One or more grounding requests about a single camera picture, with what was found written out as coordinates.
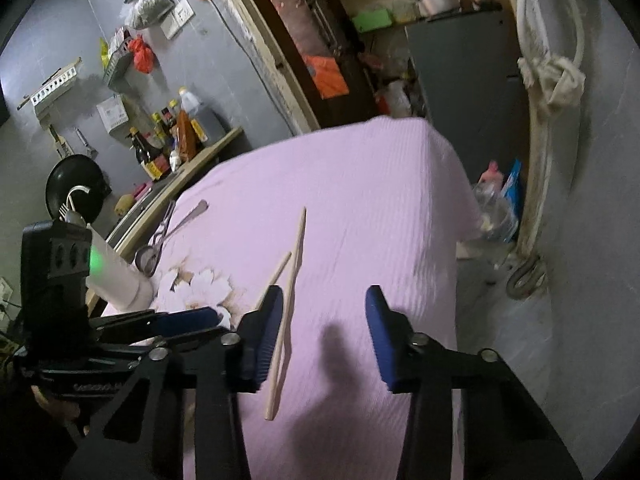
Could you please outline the left hand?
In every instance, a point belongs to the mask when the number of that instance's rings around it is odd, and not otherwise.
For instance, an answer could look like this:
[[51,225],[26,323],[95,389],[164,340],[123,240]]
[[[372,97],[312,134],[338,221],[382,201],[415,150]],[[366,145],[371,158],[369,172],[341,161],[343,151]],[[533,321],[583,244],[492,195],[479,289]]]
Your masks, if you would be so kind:
[[43,411],[61,422],[69,422],[75,425],[80,416],[80,407],[78,404],[64,400],[58,400],[46,396],[37,386],[31,386],[32,394]]

